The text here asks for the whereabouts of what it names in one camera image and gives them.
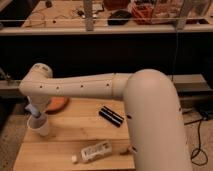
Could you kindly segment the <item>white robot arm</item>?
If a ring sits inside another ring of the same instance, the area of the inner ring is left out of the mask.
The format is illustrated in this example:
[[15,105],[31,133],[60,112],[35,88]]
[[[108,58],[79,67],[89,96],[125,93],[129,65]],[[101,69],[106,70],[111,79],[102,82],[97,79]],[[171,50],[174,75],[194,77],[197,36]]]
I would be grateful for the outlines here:
[[121,100],[136,171],[193,171],[177,90],[160,71],[55,78],[48,65],[36,63],[19,90],[39,112],[57,96]]

